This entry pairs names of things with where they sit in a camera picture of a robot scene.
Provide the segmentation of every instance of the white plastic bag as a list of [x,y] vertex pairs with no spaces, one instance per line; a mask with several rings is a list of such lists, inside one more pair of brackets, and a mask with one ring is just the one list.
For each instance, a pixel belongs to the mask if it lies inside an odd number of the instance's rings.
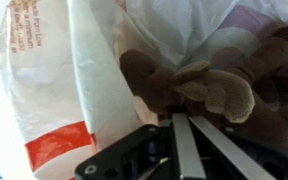
[[37,179],[73,178],[76,166],[94,153],[95,143],[76,91],[65,1],[10,2],[0,29],[0,78],[7,93],[3,101],[11,106],[7,120],[20,135],[12,138],[25,148],[20,156],[31,174]]
[[288,1],[13,0],[0,29],[0,126],[10,128],[0,144],[14,141],[21,166],[0,158],[1,175],[71,179],[79,163],[139,127],[119,71],[126,50],[173,70],[205,59],[224,69],[280,22],[288,24]]

